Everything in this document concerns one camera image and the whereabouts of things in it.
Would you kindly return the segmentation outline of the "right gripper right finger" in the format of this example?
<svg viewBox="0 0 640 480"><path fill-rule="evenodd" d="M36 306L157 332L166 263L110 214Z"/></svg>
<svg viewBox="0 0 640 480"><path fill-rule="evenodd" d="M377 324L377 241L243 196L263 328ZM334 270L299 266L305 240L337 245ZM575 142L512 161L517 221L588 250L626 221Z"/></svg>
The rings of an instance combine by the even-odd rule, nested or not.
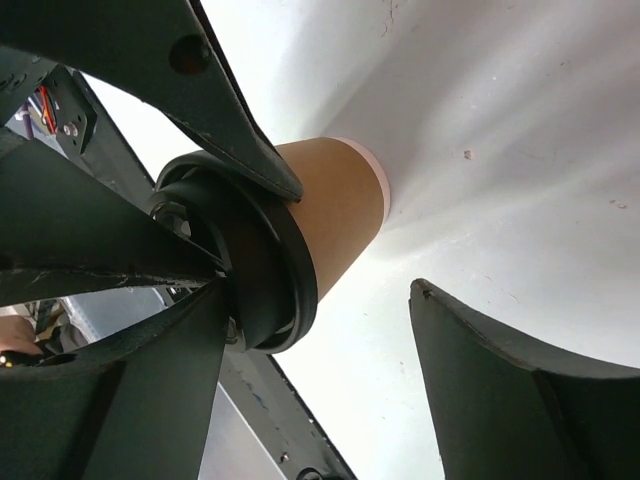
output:
<svg viewBox="0 0 640 480"><path fill-rule="evenodd" d="M639 372L509 327L432 283L410 318L449 479L635 479Z"/></svg>

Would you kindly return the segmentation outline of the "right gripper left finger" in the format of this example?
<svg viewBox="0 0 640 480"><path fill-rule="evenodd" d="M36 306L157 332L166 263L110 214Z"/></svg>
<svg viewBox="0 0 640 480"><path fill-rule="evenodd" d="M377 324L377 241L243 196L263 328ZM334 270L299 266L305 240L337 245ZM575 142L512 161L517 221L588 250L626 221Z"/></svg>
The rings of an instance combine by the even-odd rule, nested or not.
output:
<svg viewBox="0 0 640 480"><path fill-rule="evenodd" d="M5 479L194 479L225 345L214 281L39 366L1 373Z"/></svg>

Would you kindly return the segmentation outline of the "single brown paper cup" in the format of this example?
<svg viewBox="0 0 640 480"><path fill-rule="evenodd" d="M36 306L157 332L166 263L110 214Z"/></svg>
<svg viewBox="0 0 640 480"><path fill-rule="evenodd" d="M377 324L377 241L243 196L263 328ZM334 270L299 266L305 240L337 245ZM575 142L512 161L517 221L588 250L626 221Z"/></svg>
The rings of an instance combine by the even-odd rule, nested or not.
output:
<svg viewBox="0 0 640 480"><path fill-rule="evenodd" d="M288 209L306 242L323 299L385 223L389 180L376 156L350 139L311 138L276 150L303 187L301 200Z"/></svg>

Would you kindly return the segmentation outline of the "single black cup lid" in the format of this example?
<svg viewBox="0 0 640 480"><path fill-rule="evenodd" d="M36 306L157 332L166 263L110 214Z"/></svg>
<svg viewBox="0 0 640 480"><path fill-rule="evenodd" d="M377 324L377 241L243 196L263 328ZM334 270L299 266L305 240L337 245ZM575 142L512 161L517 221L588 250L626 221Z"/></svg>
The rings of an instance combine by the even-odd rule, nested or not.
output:
<svg viewBox="0 0 640 480"><path fill-rule="evenodd" d="M214 257L225 287L232 348L275 354L308 333L319 300L316 274L280 197L196 151L163 168L147 209Z"/></svg>

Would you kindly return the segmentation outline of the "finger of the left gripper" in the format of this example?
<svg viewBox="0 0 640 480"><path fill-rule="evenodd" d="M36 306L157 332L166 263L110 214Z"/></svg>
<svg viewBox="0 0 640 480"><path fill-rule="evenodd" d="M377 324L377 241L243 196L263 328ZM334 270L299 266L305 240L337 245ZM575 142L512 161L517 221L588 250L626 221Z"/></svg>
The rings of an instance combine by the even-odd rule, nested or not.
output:
<svg viewBox="0 0 640 480"><path fill-rule="evenodd" d="M4 1L1 43L127 92L231 169L301 199L301 182L251 114L200 2Z"/></svg>
<svg viewBox="0 0 640 480"><path fill-rule="evenodd" d="M1 147L1 302L199 287L214 257L40 142Z"/></svg>

